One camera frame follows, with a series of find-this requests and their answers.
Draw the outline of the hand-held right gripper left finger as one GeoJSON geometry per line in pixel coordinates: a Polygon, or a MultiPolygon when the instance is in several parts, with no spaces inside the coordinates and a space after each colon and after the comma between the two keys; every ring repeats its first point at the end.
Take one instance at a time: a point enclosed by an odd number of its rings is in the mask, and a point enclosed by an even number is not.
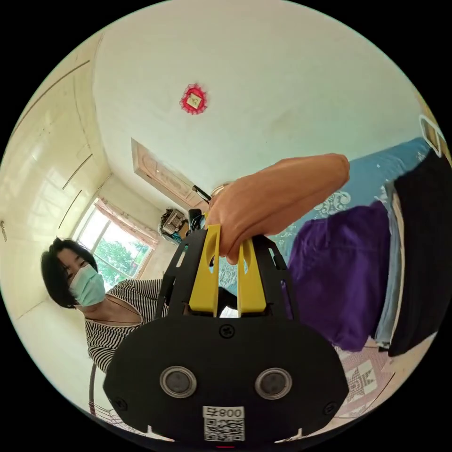
{"type": "Polygon", "coordinates": [[[218,311],[220,229],[217,224],[201,231],[204,243],[189,301],[193,313],[211,317],[216,317],[218,311]]]}

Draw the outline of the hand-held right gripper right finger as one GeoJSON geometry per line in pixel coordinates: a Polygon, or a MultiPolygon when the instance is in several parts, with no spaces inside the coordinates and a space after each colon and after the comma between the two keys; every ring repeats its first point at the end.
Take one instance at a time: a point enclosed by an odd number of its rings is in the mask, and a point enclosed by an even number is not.
{"type": "Polygon", "coordinates": [[[237,270],[238,315],[246,317],[263,314],[266,309],[266,298],[252,239],[247,239],[240,245],[237,270]]]}

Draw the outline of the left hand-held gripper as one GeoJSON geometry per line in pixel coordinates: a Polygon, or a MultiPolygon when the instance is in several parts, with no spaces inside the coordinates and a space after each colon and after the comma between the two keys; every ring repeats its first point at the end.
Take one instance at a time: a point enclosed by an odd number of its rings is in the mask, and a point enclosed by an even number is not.
{"type": "Polygon", "coordinates": [[[197,230],[205,228],[206,216],[200,209],[190,209],[188,211],[188,226],[186,237],[197,230]]]}

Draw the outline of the person's left hand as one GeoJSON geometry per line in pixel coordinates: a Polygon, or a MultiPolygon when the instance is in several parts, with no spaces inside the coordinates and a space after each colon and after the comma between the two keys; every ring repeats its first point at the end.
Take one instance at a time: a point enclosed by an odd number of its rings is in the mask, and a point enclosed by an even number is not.
{"type": "Polygon", "coordinates": [[[240,245],[256,235],[275,235],[286,226],[274,192],[262,184],[236,180],[212,200],[207,225],[220,226],[220,256],[231,265],[239,260],[240,245]]]}

